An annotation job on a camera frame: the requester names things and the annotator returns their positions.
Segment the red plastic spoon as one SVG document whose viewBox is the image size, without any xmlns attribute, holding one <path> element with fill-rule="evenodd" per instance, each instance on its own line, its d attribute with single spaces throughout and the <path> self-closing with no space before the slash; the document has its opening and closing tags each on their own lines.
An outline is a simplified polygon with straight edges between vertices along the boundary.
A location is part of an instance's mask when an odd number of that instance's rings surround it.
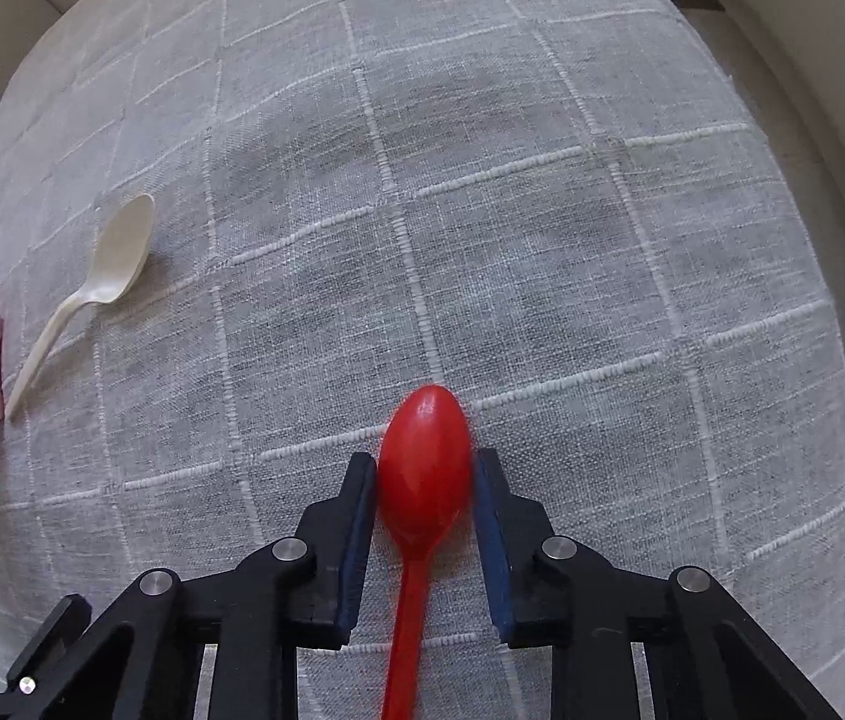
<svg viewBox="0 0 845 720">
<path fill-rule="evenodd" d="M 401 557 L 385 718 L 414 715 L 432 557 L 470 489 L 470 429 L 460 403 L 435 383 L 414 390 L 390 419 L 377 461 L 379 514 Z"/>
</svg>

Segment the white plastic spoon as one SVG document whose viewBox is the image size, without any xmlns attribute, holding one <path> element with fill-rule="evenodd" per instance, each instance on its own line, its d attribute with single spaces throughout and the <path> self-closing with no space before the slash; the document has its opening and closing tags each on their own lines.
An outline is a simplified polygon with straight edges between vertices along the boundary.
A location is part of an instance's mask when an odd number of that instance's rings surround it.
<svg viewBox="0 0 845 720">
<path fill-rule="evenodd" d="M 118 210 L 97 239 L 84 283 L 53 312 L 41 330 L 4 406 L 4 419 L 16 416 L 30 383 L 71 319 L 87 305 L 109 305 L 123 298 L 141 275 L 155 226 L 155 203 L 141 193 Z"/>
</svg>

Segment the grey checked tablecloth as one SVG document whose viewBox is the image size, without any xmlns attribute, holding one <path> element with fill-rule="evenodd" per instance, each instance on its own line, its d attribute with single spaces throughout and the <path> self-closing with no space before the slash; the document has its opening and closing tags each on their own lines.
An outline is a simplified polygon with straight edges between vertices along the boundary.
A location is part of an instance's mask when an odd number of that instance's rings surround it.
<svg viewBox="0 0 845 720">
<path fill-rule="evenodd" d="M 439 382 L 616 566 L 709 571 L 845 710 L 845 361 L 768 138 L 670 0 L 81 0 L 0 104 L 0 686 L 55 603 L 216 574 Z"/>
</svg>

